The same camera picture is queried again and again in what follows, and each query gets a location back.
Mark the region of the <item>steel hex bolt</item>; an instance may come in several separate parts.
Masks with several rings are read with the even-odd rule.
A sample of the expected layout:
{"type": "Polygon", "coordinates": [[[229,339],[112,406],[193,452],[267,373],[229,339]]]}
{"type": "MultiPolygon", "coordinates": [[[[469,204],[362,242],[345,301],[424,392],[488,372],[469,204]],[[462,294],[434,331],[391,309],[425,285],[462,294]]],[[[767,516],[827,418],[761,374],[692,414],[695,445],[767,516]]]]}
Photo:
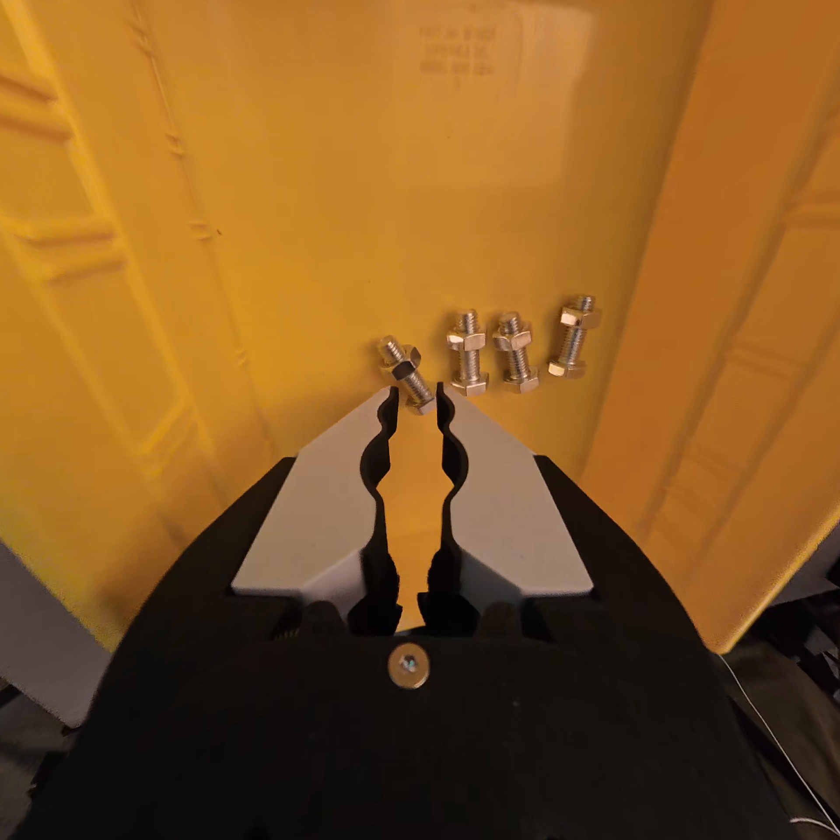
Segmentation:
{"type": "MultiPolygon", "coordinates": [[[[389,343],[396,343],[398,345],[407,345],[407,343],[402,343],[393,335],[386,335],[384,336],[376,345],[376,349],[378,354],[380,355],[381,361],[381,371],[383,360],[386,358],[386,354],[388,353],[387,350],[383,350],[382,348],[387,346],[389,343]]],[[[419,368],[418,372],[408,378],[406,381],[397,384],[393,380],[391,380],[384,372],[383,375],[397,387],[402,389],[404,395],[406,396],[406,409],[411,411],[412,413],[425,416],[430,414],[432,411],[436,409],[436,395],[432,388],[428,385],[424,377],[422,376],[419,368]]]]}
{"type": "MultiPolygon", "coordinates": [[[[595,298],[590,295],[578,295],[563,307],[581,310],[597,309],[595,298]]],[[[549,374],[565,380],[577,380],[586,373],[586,363],[581,359],[581,352],[585,338],[590,330],[570,329],[564,327],[563,343],[560,352],[549,361],[549,374]]]]}
{"type": "MultiPolygon", "coordinates": [[[[495,331],[500,330],[503,333],[515,333],[525,329],[530,329],[532,333],[530,323],[525,322],[519,312],[507,311],[499,316],[495,331]]],[[[514,353],[506,353],[498,350],[504,354],[506,359],[503,382],[513,392],[520,395],[533,392],[540,384],[539,371],[537,368],[531,366],[529,361],[529,346],[524,350],[514,353]]]]}
{"type": "MultiPolygon", "coordinates": [[[[454,326],[447,333],[450,332],[487,333],[480,326],[478,313],[473,308],[460,310],[456,314],[454,326]]],[[[482,350],[468,353],[459,353],[452,350],[458,356],[458,369],[453,373],[450,384],[463,396],[481,396],[487,391],[489,375],[483,372],[480,366],[480,352],[482,350]]]]}

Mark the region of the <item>yellow plastic bin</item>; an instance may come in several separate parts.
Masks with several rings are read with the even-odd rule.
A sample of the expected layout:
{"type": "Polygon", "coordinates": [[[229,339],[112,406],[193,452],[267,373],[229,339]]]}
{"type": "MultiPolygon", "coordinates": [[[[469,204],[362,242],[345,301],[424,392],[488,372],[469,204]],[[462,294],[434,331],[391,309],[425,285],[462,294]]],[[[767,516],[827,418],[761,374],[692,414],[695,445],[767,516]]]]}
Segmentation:
{"type": "Polygon", "coordinates": [[[460,308],[728,651],[838,521],[838,2],[2,2],[2,539],[106,649],[460,308]]]}

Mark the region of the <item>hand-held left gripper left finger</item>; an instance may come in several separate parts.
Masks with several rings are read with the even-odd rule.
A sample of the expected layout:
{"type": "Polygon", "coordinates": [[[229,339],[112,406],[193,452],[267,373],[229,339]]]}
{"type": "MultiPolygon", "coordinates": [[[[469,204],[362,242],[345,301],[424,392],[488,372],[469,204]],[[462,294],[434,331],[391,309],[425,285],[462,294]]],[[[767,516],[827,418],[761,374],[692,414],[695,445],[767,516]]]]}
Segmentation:
{"type": "Polygon", "coordinates": [[[378,486],[399,402],[383,388],[300,450],[232,581],[236,594],[328,602],[355,634],[394,634],[400,579],[378,486]]]}

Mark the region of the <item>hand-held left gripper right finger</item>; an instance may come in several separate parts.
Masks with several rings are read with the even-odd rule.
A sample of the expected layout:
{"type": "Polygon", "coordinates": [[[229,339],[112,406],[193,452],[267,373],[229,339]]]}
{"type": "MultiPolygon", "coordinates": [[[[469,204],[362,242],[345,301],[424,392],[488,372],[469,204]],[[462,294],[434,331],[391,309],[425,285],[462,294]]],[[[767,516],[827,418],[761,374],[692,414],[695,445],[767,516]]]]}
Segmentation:
{"type": "Polygon", "coordinates": [[[417,602],[424,631],[470,636],[488,607],[586,598],[594,583],[531,449],[437,384],[444,499],[440,544],[417,602]]]}

